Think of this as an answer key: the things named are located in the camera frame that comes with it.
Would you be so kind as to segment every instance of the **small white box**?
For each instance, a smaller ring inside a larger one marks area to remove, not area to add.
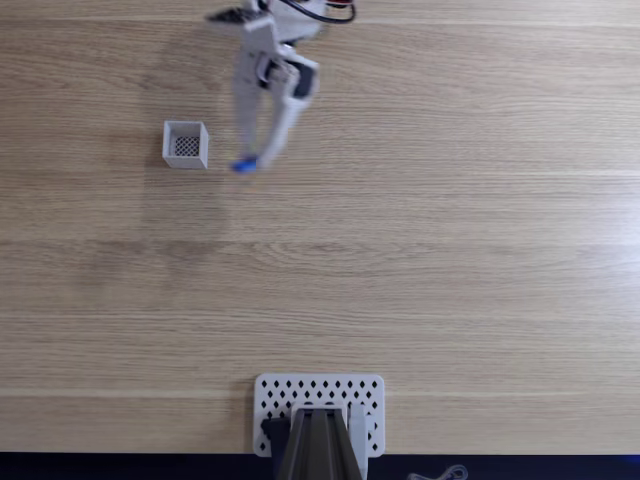
[[[208,167],[209,133],[202,122],[164,122],[162,157],[171,168]]]

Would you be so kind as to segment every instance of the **wooden table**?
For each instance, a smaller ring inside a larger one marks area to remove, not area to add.
[[[3,3],[0,450],[249,451],[304,371],[381,374],[388,453],[638,452],[640,3],[361,1],[253,181],[224,4]]]

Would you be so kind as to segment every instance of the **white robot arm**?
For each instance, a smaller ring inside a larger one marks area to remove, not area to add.
[[[267,169],[287,144],[287,136],[318,89],[318,64],[295,51],[295,44],[315,36],[319,22],[349,23],[354,0],[249,0],[243,8],[208,18],[220,31],[241,36],[234,75],[236,120],[242,155],[238,173]],[[326,17],[329,7],[351,8],[347,19]],[[257,116],[261,90],[273,99],[273,121],[264,145],[257,145]]]

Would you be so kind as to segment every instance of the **white perforated plate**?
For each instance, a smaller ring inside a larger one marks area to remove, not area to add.
[[[379,457],[385,450],[384,381],[368,374],[265,373],[256,379],[253,403],[253,451],[260,457],[271,456],[271,442],[262,432],[263,420],[291,416],[295,402],[342,402],[365,406],[374,421],[369,432],[367,453]]]

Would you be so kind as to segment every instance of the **blue object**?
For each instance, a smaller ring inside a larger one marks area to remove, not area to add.
[[[234,163],[231,169],[240,174],[254,173],[258,170],[258,157],[253,156],[240,160]]]

